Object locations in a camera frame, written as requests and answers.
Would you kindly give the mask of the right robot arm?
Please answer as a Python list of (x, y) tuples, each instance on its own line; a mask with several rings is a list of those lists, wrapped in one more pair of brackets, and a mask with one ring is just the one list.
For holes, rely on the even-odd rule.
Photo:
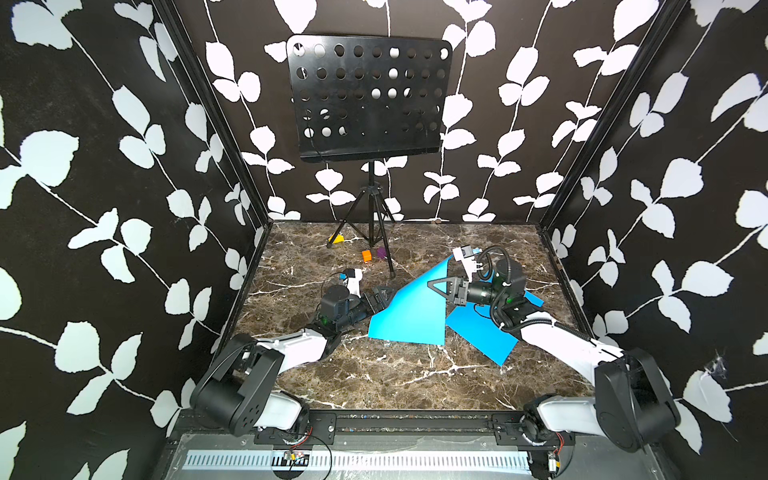
[(589, 397), (551, 394), (526, 404), (521, 431), (529, 443), (541, 445), (560, 433), (588, 434), (635, 452), (680, 425), (681, 414), (652, 355), (623, 350), (555, 319), (521, 280), (445, 277), (427, 285), (454, 307), (488, 307), (496, 330), (556, 357), (592, 386)]

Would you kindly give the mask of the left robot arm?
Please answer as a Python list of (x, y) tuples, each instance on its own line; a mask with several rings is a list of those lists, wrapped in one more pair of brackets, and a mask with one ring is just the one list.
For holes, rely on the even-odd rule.
[(344, 285), (334, 285), (305, 328), (273, 339), (235, 335), (193, 390), (191, 407), (234, 436), (272, 428), (293, 444), (304, 441), (312, 430), (309, 409), (297, 397), (276, 389), (278, 376), (328, 358), (345, 333), (385, 310), (395, 293), (391, 287), (378, 286), (357, 295)]

